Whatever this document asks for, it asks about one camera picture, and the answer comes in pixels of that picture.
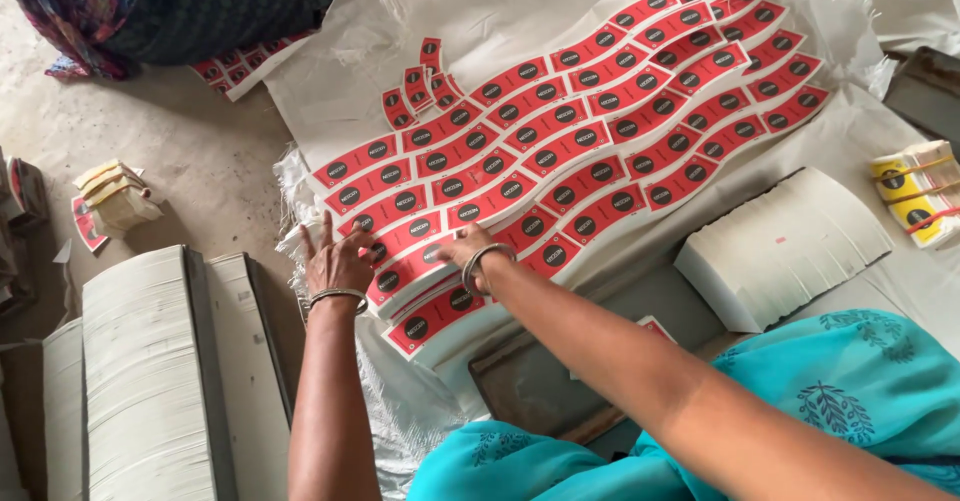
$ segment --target woman's arm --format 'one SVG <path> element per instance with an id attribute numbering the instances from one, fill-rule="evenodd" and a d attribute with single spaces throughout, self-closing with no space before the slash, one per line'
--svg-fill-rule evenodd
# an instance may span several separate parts
<path id="1" fill-rule="evenodd" d="M 317 248 L 305 234 L 310 293 L 366 291 L 374 278 L 358 250 L 373 239 L 360 230 L 339 243 L 323 214 Z M 354 314 L 359 299 L 328 296 L 310 310 L 290 436 L 288 496 L 294 501 L 380 499 L 374 443 L 357 371 Z"/>
<path id="2" fill-rule="evenodd" d="M 440 256 L 462 267 L 492 241 L 471 225 Z M 685 468 L 731 498 L 952 498 L 767 405 L 677 345 L 497 251 L 480 264 L 481 289 Z"/>

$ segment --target bangle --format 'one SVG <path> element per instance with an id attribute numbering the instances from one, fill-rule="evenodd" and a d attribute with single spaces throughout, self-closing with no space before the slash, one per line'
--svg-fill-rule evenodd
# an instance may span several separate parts
<path id="1" fill-rule="evenodd" d="M 480 292 L 480 289 L 478 289 L 477 286 L 474 284 L 474 278 L 472 277 L 472 275 L 474 274 L 474 269 L 476 269 L 477 263 L 480 262 L 480 258 L 483 257 L 485 253 L 494 251 L 494 250 L 499 250 L 503 252 L 507 257 L 510 258 L 510 261 L 517 261 L 517 253 L 514 252 L 513 248 L 511 248 L 507 244 L 504 244 L 503 242 L 497 242 L 496 244 L 486 245 L 478 249 L 477 252 L 473 254 L 473 257 L 471 257 L 470 260 L 463 265 L 463 272 L 460 275 L 463 282 L 463 287 L 467 291 L 469 291 L 470 294 L 473 295 L 474 297 L 490 296 L 489 293 Z"/>
<path id="2" fill-rule="evenodd" d="M 313 310 L 313 307 L 321 300 L 327 297 L 335 296 L 335 295 L 349 295 L 351 297 L 360 299 L 360 304 L 357 305 L 357 312 L 354 313 L 354 316 L 359 316 L 360 314 L 363 314 L 364 312 L 367 311 L 368 301 L 367 301 L 366 294 L 364 294 L 363 292 L 357 289 L 339 288 L 339 287 L 326 288 L 320 292 L 317 292 L 313 296 L 311 296 L 310 308 L 308 308 L 307 311 Z"/>

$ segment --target concrete floor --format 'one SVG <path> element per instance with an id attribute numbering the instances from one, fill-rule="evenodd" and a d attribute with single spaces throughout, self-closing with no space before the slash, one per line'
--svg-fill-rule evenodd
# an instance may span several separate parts
<path id="1" fill-rule="evenodd" d="M 58 53 L 14 0 L 0 0 L 0 146 L 44 174 L 51 221 L 29 237 L 40 300 L 0 320 L 0 344 L 42 339 L 65 314 L 65 284 L 51 261 L 74 239 L 70 273 L 80 286 L 138 253 L 186 244 L 206 259 L 246 251 L 264 268 L 268 313 L 280 327 L 284 375 L 295 386 L 304 328 L 286 286 L 292 263 L 274 251 L 281 194 L 271 166 L 292 139 L 263 85 L 238 103 L 186 67 L 151 68 L 125 83 L 63 83 L 43 74 Z M 97 256 L 74 227 L 72 181 L 120 158 L 168 200 L 162 219 L 111 240 Z M 46 499 L 42 348 L 0 354 L 6 416 L 20 475 L 33 501 Z"/>

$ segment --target turquoise clothing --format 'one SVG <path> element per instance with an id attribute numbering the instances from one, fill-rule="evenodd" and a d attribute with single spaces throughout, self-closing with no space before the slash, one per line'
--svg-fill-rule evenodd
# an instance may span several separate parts
<path id="1" fill-rule="evenodd" d="M 913 321 L 876 310 L 811 317 L 748 339 L 713 366 L 787 415 L 960 495 L 960 362 Z M 648 433 L 609 463 L 580 445 L 486 421 L 450 433 L 407 499 L 727 497 Z"/>

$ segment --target black circle logo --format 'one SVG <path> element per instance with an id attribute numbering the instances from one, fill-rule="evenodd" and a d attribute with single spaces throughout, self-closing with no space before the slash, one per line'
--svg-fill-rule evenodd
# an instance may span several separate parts
<path id="1" fill-rule="evenodd" d="M 559 62 L 565 66 L 576 66 L 580 63 L 580 53 L 577 51 L 564 51 L 559 54 Z"/>
<path id="2" fill-rule="evenodd" d="M 652 91 L 657 88 L 660 82 L 657 77 L 650 73 L 641 73 L 636 77 L 636 88 L 643 91 Z"/>
<path id="3" fill-rule="evenodd" d="M 394 184 L 403 178 L 403 171 L 397 165 L 387 165 L 380 171 L 380 180 L 387 184 Z"/>
<path id="4" fill-rule="evenodd" d="M 670 139 L 666 139 L 666 146 L 670 151 L 685 152 L 690 147 L 690 138 L 684 134 L 673 134 Z"/>
<path id="5" fill-rule="evenodd" d="M 654 171 L 654 161 L 646 156 L 637 156 L 633 158 L 633 169 L 641 175 L 647 175 Z"/>
<path id="6" fill-rule="evenodd" d="M 597 163 L 590 168 L 590 176 L 597 182 L 607 182 L 614 178 L 614 168 L 609 163 Z"/>
<path id="7" fill-rule="evenodd" d="M 770 23 L 774 21 L 774 17 L 776 16 L 774 15 L 773 10 L 770 8 L 760 8 L 759 10 L 753 12 L 753 17 L 761 23 Z"/>
<path id="8" fill-rule="evenodd" d="M 347 164 L 343 162 L 334 162 L 326 166 L 326 176 L 330 178 L 341 178 L 347 174 Z"/>
<path id="9" fill-rule="evenodd" d="M 606 110 L 617 109 L 620 107 L 620 98 L 614 93 L 607 92 L 600 94 L 597 98 L 597 103 Z"/>
<path id="10" fill-rule="evenodd" d="M 537 140 L 537 130 L 533 128 L 520 128 L 513 135 L 517 141 L 526 145 L 533 145 L 534 141 Z"/>
<path id="11" fill-rule="evenodd" d="M 750 139 L 757 133 L 757 128 L 750 124 L 750 122 L 738 122 L 736 126 L 733 127 L 733 131 L 736 132 L 736 135 L 744 139 Z"/>
<path id="12" fill-rule="evenodd" d="M 557 87 L 554 87 L 550 83 L 543 83 L 536 88 L 536 97 L 543 100 L 544 102 L 549 102 L 556 98 L 557 96 Z"/>
<path id="13" fill-rule="evenodd" d="M 410 191 L 402 191 L 393 200 L 393 206 L 401 212 L 414 210 L 417 207 L 417 196 Z"/>
<path id="14" fill-rule="evenodd" d="M 537 68 L 537 65 L 529 62 L 516 69 L 516 74 L 523 79 L 533 79 L 539 72 L 540 70 Z"/>
<path id="15" fill-rule="evenodd" d="M 425 217 L 417 218 L 410 224 L 411 237 L 423 237 L 430 232 L 430 220 Z"/>
<path id="16" fill-rule="evenodd" d="M 764 81 L 757 85 L 756 90 L 759 90 L 760 93 L 764 96 L 773 97 L 780 93 L 780 87 L 777 86 L 777 83 L 772 81 Z"/>
<path id="17" fill-rule="evenodd" d="M 363 229 L 364 231 L 369 232 L 374 230 L 374 217 L 369 214 L 362 213 L 354 217 L 353 223 L 354 225 L 359 224 L 360 229 Z"/>
<path id="18" fill-rule="evenodd" d="M 479 217 L 480 207 L 474 205 L 474 203 L 463 205 L 460 207 L 460 210 L 457 211 L 457 218 L 459 218 L 461 222 L 473 222 Z"/>
<path id="19" fill-rule="evenodd" d="M 403 325 L 403 332 L 406 333 L 407 338 L 414 342 L 426 338 L 426 333 L 429 332 L 429 330 L 426 325 L 426 319 L 419 315 L 410 317 L 407 319 L 407 324 Z"/>
<path id="20" fill-rule="evenodd" d="M 580 84 L 584 87 L 593 87 L 600 82 L 600 76 L 597 75 L 596 71 L 591 69 L 581 71 L 578 79 L 580 79 Z"/>
<path id="21" fill-rule="evenodd" d="M 790 126 L 790 120 L 780 113 L 774 113 L 767 116 L 767 124 L 770 125 L 770 127 L 781 130 Z"/>
<path id="22" fill-rule="evenodd" d="M 720 107 L 723 107 L 724 109 L 727 109 L 727 110 L 737 109 L 738 107 L 740 107 L 740 98 L 736 97 L 733 94 L 726 94 L 726 95 L 720 96 Z"/>
<path id="23" fill-rule="evenodd" d="M 366 155 L 374 160 L 379 160 L 387 155 L 387 143 L 382 140 L 378 140 L 374 144 L 371 144 L 366 150 Z"/>
<path id="24" fill-rule="evenodd" d="M 663 186 L 657 186 L 650 190 L 650 201 L 653 201 L 657 205 L 668 205 L 671 200 L 673 200 L 673 193 Z"/>
<path id="25" fill-rule="evenodd" d="M 590 128 L 583 128 L 573 134 L 573 142 L 580 147 L 590 147 L 597 141 L 597 134 Z"/>
<path id="26" fill-rule="evenodd" d="M 707 126 L 710 124 L 710 121 L 707 120 L 706 116 L 703 116 L 699 113 L 694 113 L 690 114 L 690 116 L 686 118 L 686 123 L 690 125 L 690 127 L 697 128 L 698 130 L 706 130 Z"/>
<path id="27" fill-rule="evenodd" d="M 803 107 L 812 108 L 820 105 L 820 98 L 811 93 L 800 94 L 797 98 L 797 102 Z"/>
<path id="28" fill-rule="evenodd" d="M 450 308 L 457 312 L 465 312 L 474 305 L 474 296 L 470 291 L 457 287 L 450 293 Z"/>
<path id="29" fill-rule="evenodd" d="M 896 169 L 887 169 L 883 171 L 884 176 L 896 175 L 897 173 L 898 171 Z M 881 184 L 883 184 L 884 188 L 886 188 L 887 190 L 899 190 L 900 188 L 904 188 L 904 185 L 906 184 L 906 177 L 903 175 L 894 176 L 893 178 L 888 178 L 884 180 Z"/>
<path id="30" fill-rule="evenodd" d="M 702 48 L 703 46 L 709 44 L 711 40 L 713 40 L 711 35 L 703 30 L 698 30 L 690 35 L 690 44 L 693 44 L 698 48 Z"/>
<path id="31" fill-rule="evenodd" d="M 666 38 L 664 31 L 656 27 L 648 28 L 643 35 L 646 36 L 647 40 L 650 40 L 651 42 L 662 42 L 664 41 L 664 38 Z"/>
<path id="32" fill-rule="evenodd" d="M 794 76 L 806 76 L 810 73 L 810 64 L 803 61 L 796 61 L 790 65 L 790 74 Z"/>
<path id="33" fill-rule="evenodd" d="M 560 186 L 553 190 L 553 201 L 560 205 L 570 205 L 577 198 L 577 194 L 569 186 Z"/>
<path id="34" fill-rule="evenodd" d="M 620 27 L 632 27 L 637 20 L 630 14 L 620 14 L 616 16 L 616 24 Z"/>
<path id="35" fill-rule="evenodd" d="M 373 246 L 369 248 L 369 251 L 373 252 L 373 262 L 375 264 L 380 263 L 384 257 L 387 257 L 387 244 L 375 242 Z"/>
<path id="36" fill-rule="evenodd" d="M 426 247 L 426 250 L 423 250 L 423 262 L 427 265 L 433 265 L 440 261 L 440 258 L 437 257 L 437 252 L 440 251 L 440 244 L 430 244 Z"/>
<path id="37" fill-rule="evenodd" d="M 340 202 L 346 206 L 355 205 L 360 201 L 360 190 L 357 188 L 344 188 L 340 192 Z"/>
<path id="38" fill-rule="evenodd" d="M 553 118 L 557 120 L 558 123 L 569 123 L 577 118 L 577 110 L 570 107 L 570 105 L 561 105 L 557 108 L 557 111 L 553 113 Z"/>
<path id="39" fill-rule="evenodd" d="M 536 164 L 542 168 L 552 168 L 557 165 L 557 155 L 552 150 L 541 150 L 536 153 Z"/>
<path id="40" fill-rule="evenodd" d="M 560 267 L 567 261 L 567 251 L 558 244 L 550 244 L 543 250 L 543 261 L 550 267 Z"/>
<path id="41" fill-rule="evenodd" d="M 420 128 L 410 136 L 410 142 L 417 147 L 426 147 L 430 145 L 431 140 L 433 140 L 433 134 L 426 128 Z"/>
<path id="42" fill-rule="evenodd" d="M 703 145 L 703 153 L 705 153 L 710 158 L 717 158 L 723 156 L 723 146 L 720 146 L 720 143 L 710 141 L 707 144 Z"/>
<path id="43" fill-rule="evenodd" d="M 527 216 L 523 219 L 523 234 L 527 237 L 540 237 L 546 230 L 544 221 L 535 215 Z"/>
<path id="44" fill-rule="evenodd" d="M 447 166 L 447 156 L 437 152 L 430 154 L 426 159 L 426 169 L 438 172 Z"/>
<path id="45" fill-rule="evenodd" d="M 503 94 L 503 89 L 497 83 L 484 85 L 482 90 L 484 98 L 494 99 Z"/>
<path id="46" fill-rule="evenodd" d="M 743 31 L 735 26 L 728 26 L 727 28 L 723 29 L 723 35 L 731 42 L 736 42 L 743 39 Z"/>
<path id="47" fill-rule="evenodd" d="M 694 26 L 700 23 L 704 17 L 700 15 L 700 12 L 696 10 L 686 10 L 679 14 L 679 21 L 684 25 Z"/>
<path id="48" fill-rule="evenodd" d="M 704 169 L 702 165 L 697 163 L 690 163 L 690 165 L 687 165 L 683 170 L 683 174 L 690 182 L 703 182 L 704 180 L 707 180 L 707 170 Z"/>
<path id="49" fill-rule="evenodd" d="M 733 53 L 728 53 L 726 51 L 717 51 L 713 53 L 713 64 L 719 66 L 720 68 L 729 68 L 737 63 L 737 60 L 734 58 Z"/>
<path id="50" fill-rule="evenodd" d="M 637 123 L 632 120 L 620 120 L 616 124 L 616 133 L 623 137 L 632 137 L 637 135 Z"/>
<path id="51" fill-rule="evenodd" d="M 462 127 L 471 121 L 471 112 L 466 109 L 458 109 L 450 114 L 450 122 L 455 127 Z"/>
<path id="52" fill-rule="evenodd" d="M 609 204 L 613 207 L 613 210 L 617 212 L 628 212 L 634 208 L 634 197 L 626 191 L 620 191 L 613 195 Z"/>
<path id="53" fill-rule="evenodd" d="M 664 66 L 673 66 L 677 64 L 677 53 L 671 53 L 670 51 L 661 51 L 656 53 L 656 62 Z"/>
<path id="54" fill-rule="evenodd" d="M 500 187 L 500 195 L 507 200 L 515 200 L 523 195 L 523 185 L 516 180 L 510 180 Z"/>
<path id="55" fill-rule="evenodd" d="M 590 237 L 597 230 L 597 224 L 592 217 L 582 215 L 573 222 L 573 228 L 581 237 Z"/>
<path id="56" fill-rule="evenodd" d="M 473 132 L 466 136 L 466 147 L 471 151 L 479 151 L 487 144 L 487 136 L 480 132 Z"/>
<path id="57" fill-rule="evenodd" d="M 700 85 L 700 75 L 690 71 L 685 71 L 679 75 L 679 82 L 684 87 L 696 87 Z"/>
<path id="58" fill-rule="evenodd" d="M 464 182 L 459 178 L 448 178 L 443 181 L 439 190 L 448 198 L 456 198 L 464 191 Z"/>
<path id="59" fill-rule="evenodd" d="M 601 48 L 608 48 L 617 42 L 617 37 L 614 36 L 612 32 L 607 32 L 606 30 L 597 34 L 596 38 L 593 39 L 597 43 L 597 46 Z"/>
<path id="60" fill-rule="evenodd" d="M 930 218 L 930 212 L 925 211 L 924 209 L 915 209 L 910 212 L 906 212 L 906 221 L 910 225 L 918 225 L 920 222 Z M 927 225 L 920 226 L 920 229 L 928 229 L 933 225 L 931 221 Z"/>
<path id="61" fill-rule="evenodd" d="M 503 171 L 503 158 L 490 156 L 483 161 L 483 171 L 487 175 L 499 175 Z"/>
<path id="62" fill-rule="evenodd" d="M 616 65 L 623 69 L 630 69 L 637 64 L 637 55 L 624 51 L 616 55 Z"/>
<path id="63" fill-rule="evenodd" d="M 787 38 L 786 36 L 777 36 L 774 38 L 774 48 L 778 50 L 792 50 L 793 49 L 793 40 Z"/>
<path id="64" fill-rule="evenodd" d="M 658 115 L 669 115 L 677 108 L 677 104 L 667 97 L 659 97 L 654 100 L 654 113 Z"/>
<path id="65" fill-rule="evenodd" d="M 512 121 L 521 115 L 521 110 L 513 103 L 508 103 L 501 107 L 500 110 L 497 111 L 497 114 L 500 116 L 500 119 L 504 121 Z"/>
<path id="66" fill-rule="evenodd" d="M 376 278 L 376 288 L 383 293 L 390 293 L 401 283 L 401 275 L 393 270 L 387 270 Z"/>
<path id="67" fill-rule="evenodd" d="M 659 10 L 666 6 L 666 0 L 647 0 L 647 6 L 654 10 Z"/>

